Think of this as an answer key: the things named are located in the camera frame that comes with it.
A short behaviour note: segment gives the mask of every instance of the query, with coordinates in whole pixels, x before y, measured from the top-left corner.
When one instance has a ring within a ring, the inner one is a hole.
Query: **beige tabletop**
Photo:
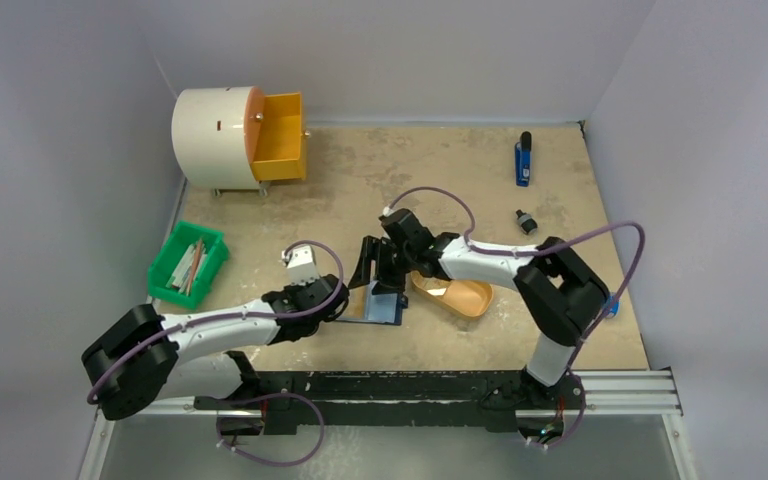
[[[188,191],[182,219],[225,233],[231,252],[200,311],[230,307],[280,290],[287,278],[281,250],[295,240],[318,240],[336,250],[346,282],[365,235],[381,236],[381,209],[404,190],[433,185],[452,191],[472,208],[472,238],[507,245],[572,238],[606,223],[590,158],[577,126],[530,128],[533,176],[514,183],[514,144],[522,128],[328,127],[312,129],[308,178],[257,192]],[[462,232],[466,214],[452,200],[430,192],[405,198],[432,233]],[[538,234],[517,227],[517,209],[533,214]],[[622,271],[613,239],[602,235],[576,252],[616,289]],[[334,272],[318,252],[320,272]],[[534,349],[539,330],[517,292],[494,287],[495,299],[479,320],[459,319],[410,289],[410,307],[398,327],[323,324],[316,335],[269,347],[246,347],[260,370],[518,369]],[[162,312],[180,312],[169,304]],[[648,367],[629,298],[586,343],[577,369]]]

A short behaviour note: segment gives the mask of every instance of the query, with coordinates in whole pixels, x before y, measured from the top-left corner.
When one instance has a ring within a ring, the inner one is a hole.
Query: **gray partition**
[[[292,468],[259,465],[217,449],[214,423],[212,416],[186,415],[118,422],[101,478],[679,478],[660,415],[585,417],[575,437],[547,453],[523,446],[517,434],[481,428],[327,427],[318,454]],[[258,437],[243,448],[292,460],[308,451],[317,432],[302,427],[296,436]]]

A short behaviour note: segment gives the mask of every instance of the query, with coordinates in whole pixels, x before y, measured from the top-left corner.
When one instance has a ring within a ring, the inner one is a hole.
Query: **green basket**
[[[219,273],[219,267],[228,259],[228,247],[222,241],[223,235],[217,230],[188,222],[178,222],[169,240],[160,249],[160,253],[148,269],[149,295],[190,309],[198,307],[205,295],[210,292],[210,285]],[[204,267],[199,269],[190,294],[178,293],[177,288],[166,288],[166,282],[172,276],[187,247],[198,242],[199,238],[204,242],[205,252],[210,256]]]

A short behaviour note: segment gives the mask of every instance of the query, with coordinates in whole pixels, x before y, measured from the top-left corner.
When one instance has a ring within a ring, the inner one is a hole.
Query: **open drawer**
[[[267,95],[252,172],[258,181],[307,177],[302,94]]]

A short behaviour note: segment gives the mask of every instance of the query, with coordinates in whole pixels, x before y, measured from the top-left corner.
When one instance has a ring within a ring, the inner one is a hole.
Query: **gray wall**
[[[136,0],[178,90],[301,90],[336,121],[577,121],[654,0]]]
[[[0,1],[0,479],[75,478],[83,349],[145,300],[180,173],[123,2]]]
[[[768,2],[658,0],[591,120],[609,216],[649,233],[635,307],[703,471],[768,478]]]

